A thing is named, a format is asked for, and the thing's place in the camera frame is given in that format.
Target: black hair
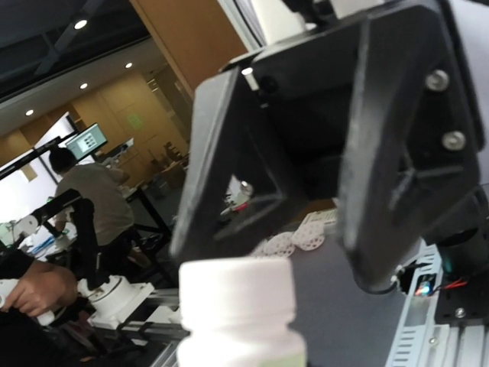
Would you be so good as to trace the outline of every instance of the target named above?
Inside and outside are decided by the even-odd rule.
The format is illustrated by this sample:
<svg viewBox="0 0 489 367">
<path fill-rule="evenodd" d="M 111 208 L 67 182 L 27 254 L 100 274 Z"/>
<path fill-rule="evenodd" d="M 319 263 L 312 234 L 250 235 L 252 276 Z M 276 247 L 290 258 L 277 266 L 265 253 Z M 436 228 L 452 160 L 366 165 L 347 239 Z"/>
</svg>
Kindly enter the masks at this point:
<svg viewBox="0 0 489 367">
<path fill-rule="evenodd" d="M 64 174 L 76 166 L 77 160 L 70 149 L 54 148 L 49 154 L 49 162 L 54 172 Z"/>
</svg>

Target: ceiling light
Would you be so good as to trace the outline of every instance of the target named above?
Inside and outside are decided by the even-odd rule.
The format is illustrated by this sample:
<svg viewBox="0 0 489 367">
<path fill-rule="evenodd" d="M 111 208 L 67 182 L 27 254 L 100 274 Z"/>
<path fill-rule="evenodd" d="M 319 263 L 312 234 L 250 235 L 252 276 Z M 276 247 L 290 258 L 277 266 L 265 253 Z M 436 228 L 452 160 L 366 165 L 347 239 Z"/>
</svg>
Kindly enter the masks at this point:
<svg viewBox="0 0 489 367">
<path fill-rule="evenodd" d="M 86 26 L 88 22 L 89 21 L 87 21 L 86 19 L 79 19 L 78 21 L 75 22 L 74 28 L 76 30 L 82 29 L 83 27 Z"/>
<path fill-rule="evenodd" d="M 250 67 L 247 67 L 246 69 L 243 69 L 241 74 L 243 75 L 250 75 L 251 73 L 253 73 L 253 69 L 250 68 Z"/>
</svg>

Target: plastic bottle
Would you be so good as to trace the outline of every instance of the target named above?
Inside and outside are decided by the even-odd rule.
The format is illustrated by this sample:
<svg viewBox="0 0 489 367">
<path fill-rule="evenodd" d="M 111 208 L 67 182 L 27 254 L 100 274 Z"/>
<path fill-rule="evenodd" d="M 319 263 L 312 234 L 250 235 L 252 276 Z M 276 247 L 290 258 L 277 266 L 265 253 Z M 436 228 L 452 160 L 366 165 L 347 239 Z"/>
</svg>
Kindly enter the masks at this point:
<svg viewBox="0 0 489 367">
<path fill-rule="evenodd" d="M 179 367 L 305 367 L 285 258 L 191 261 L 180 268 Z"/>
</svg>

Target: black sleeve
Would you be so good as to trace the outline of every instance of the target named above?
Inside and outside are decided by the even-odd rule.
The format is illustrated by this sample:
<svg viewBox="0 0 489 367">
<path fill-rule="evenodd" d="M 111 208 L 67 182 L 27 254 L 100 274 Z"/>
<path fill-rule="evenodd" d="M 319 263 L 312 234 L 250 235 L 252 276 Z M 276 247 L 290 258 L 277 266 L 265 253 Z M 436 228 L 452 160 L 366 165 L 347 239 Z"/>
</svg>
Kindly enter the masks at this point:
<svg viewBox="0 0 489 367">
<path fill-rule="evenodd" d="M 34 258 L 19 250 L 9 252 L 0 258 L 0 279 L 19 279 L 34 262 Z"/>
</svg>

